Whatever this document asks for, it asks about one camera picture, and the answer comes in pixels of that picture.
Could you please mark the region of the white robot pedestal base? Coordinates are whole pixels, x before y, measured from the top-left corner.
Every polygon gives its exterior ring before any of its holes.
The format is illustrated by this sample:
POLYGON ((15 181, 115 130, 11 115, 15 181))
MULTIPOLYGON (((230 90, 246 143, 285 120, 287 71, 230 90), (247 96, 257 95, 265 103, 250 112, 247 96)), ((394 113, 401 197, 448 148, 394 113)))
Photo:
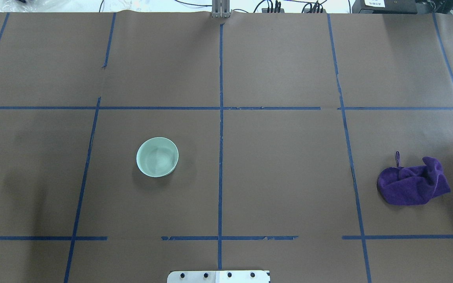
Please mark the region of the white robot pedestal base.
POLYGON ((174 271, 167 283, 270 283, 271 276, 265 270, 199 270, 174 271))

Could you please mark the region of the aluminium frame post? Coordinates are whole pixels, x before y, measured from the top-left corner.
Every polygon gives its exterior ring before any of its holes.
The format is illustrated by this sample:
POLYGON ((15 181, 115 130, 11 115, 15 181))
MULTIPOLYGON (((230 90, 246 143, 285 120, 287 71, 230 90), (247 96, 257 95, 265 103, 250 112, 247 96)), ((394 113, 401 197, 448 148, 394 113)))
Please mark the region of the aluminium frame post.
POLYGON ((212 0, 212 18, 230 18, 230 0, 212 0))

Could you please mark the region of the mint green bowl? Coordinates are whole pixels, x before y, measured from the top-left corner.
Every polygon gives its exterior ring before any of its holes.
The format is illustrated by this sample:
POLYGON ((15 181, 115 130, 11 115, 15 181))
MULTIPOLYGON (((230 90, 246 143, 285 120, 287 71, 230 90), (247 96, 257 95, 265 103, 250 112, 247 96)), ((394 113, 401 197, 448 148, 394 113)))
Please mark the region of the mint green bowl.
POLYGON ((165 137, 154 137, 146 140, 136 153, 138 170, 152 178, 171 174, 178 161, 178 147, 173 141, 165 137))

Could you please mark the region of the purple cloth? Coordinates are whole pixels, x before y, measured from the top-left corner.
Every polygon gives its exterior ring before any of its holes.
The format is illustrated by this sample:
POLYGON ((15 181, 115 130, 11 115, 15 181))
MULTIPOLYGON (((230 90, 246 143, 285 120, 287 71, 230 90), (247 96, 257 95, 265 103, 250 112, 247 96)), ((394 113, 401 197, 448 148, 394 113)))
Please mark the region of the purple cloth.
POLYGON ((395 167, 385 168, 376 181, 377 191, 385 202, 396 206, 428 204, 430 200, 451 192, 442 163, 431 156, 423 165, 402 167, 400 152, 395 153, 395 167))

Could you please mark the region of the black box device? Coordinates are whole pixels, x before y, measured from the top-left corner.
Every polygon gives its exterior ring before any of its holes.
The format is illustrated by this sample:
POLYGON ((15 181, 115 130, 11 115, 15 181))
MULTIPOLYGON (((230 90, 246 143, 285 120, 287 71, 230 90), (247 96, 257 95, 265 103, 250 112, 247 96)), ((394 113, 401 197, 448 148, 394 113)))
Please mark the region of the black box device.
POLYGON ((415 0, 356 0, 353 14, 417 14, 415 0))

